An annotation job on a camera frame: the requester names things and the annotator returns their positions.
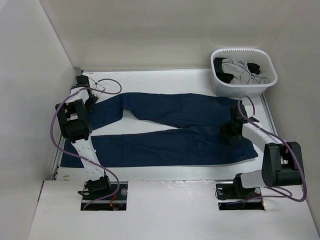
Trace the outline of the white plastic laundry basket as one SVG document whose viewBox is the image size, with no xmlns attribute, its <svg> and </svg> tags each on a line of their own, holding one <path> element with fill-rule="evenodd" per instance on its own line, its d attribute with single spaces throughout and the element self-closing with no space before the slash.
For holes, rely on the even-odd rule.
<svg viewBox="0 0 320 240">
<path fill-rule="evenodd" d="M 210 61 L 211 85 L 217 96 L 260 96 L 278 81 L 271 58 L 260 49 L 222 48 L 211 54 Z"/>
</svg>

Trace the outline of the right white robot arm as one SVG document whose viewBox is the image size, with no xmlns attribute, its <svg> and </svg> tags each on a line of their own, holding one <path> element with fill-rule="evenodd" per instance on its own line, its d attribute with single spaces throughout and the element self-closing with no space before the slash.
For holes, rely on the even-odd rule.
<svg viewBox="0 0 320 240">
<path fill-rule="evenodd" d="M 245 197 L 250 188 L 275 188 L 297 186 L 306 183 L 304 178 L 301 146 L 287 142 L 269 133 L 254 117 L 247 117 L 245 108 L 232 106 L 231 120 L 220 127 L 220 134 L 231 144 L 249 141 L 263 153 L 261 169 L 239 173 L 232 185 L 232 192 L 238 198 Z"/>
</svg>

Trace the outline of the dark blue denim trousers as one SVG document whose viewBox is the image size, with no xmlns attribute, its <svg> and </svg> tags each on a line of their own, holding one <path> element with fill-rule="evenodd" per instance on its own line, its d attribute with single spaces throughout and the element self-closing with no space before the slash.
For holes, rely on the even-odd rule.
<svg viewBox="0 0 320 240">
<path fill-rule="evenodd" d="M 227 165 L 256 158 L 250 140 L 229 143 L 220 135 L 236 104 L 235 99 L 195 93 L 122 93 L 94 106 L 89 114 L 94 130 L 121 120 L 124 111 L 169 129 L 98 135 L 91 138 L 92 144 L 107 168 Z"/>
</svg>

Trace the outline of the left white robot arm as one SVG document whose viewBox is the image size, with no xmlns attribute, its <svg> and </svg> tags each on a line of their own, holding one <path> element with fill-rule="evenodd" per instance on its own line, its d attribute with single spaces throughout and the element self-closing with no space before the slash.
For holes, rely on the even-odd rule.
<svg viewBox="0 0 320 240">
<path fill-rule="evenodd" d="M 89 113 L 93 110 L 98 96 L 90 89 L 90 80 L 85 75 L 76 77 L 76 85 L 70 90 L 70 98 L 57 113 L 62 136 L 74 147 L 75 157 L 80 159 L 89 181 L 97 181 L 106 175 L 93 147 L 92 124 Z"/>
</svg>

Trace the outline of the black garment in basket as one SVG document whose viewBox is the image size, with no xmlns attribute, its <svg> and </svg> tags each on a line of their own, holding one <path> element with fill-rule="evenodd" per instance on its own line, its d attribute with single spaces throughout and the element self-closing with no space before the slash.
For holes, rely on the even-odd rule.
<svg viewBox="0 0 320 240">
<path fill-rule="evenodd" d="M 249 84 L 251 76 L 261 72 L 256 63 L 236 61 L 232 58 L 216 57 L 213 65 L 218 79 L 226 84 Z"/>
</svg>

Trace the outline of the grey garment in basket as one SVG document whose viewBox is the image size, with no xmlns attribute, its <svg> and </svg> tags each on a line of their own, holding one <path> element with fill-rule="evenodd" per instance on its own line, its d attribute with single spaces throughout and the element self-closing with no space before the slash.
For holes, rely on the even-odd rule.
<svg viewBox="0 0 320 240">
<path fill-rule="evenodd" d="M 266 73 L 261 72 L 256 63 L 236 61 L 232 58 L 221 60 L 221 73 L 219 79 L 231 85 L 259 85 L 269 84 L 270 79 Z"/>
</svg>

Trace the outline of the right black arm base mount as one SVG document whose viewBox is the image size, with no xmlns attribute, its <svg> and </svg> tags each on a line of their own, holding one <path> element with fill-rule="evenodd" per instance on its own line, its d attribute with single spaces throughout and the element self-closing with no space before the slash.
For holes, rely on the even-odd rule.
<svg viewBox="0 0 320 240">
<path fill-rule="evenodd" d="M 265 210 L 259 187 L 244 188 L 240 174 L 233 181 L 218 181 L 215 197 L 220 211 Z"/>
</svg>

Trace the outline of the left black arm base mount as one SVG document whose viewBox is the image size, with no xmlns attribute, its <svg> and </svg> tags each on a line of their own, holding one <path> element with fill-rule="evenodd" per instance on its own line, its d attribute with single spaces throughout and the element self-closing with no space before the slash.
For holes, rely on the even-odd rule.
<svg viewBox="0 0 320 240">
<path fill-rule="evenodd" d="M 126 211 L 129 183 L 111 182 L 106 175 L 85 182 L 81 195 L 81 211 Z"/>
</svg>

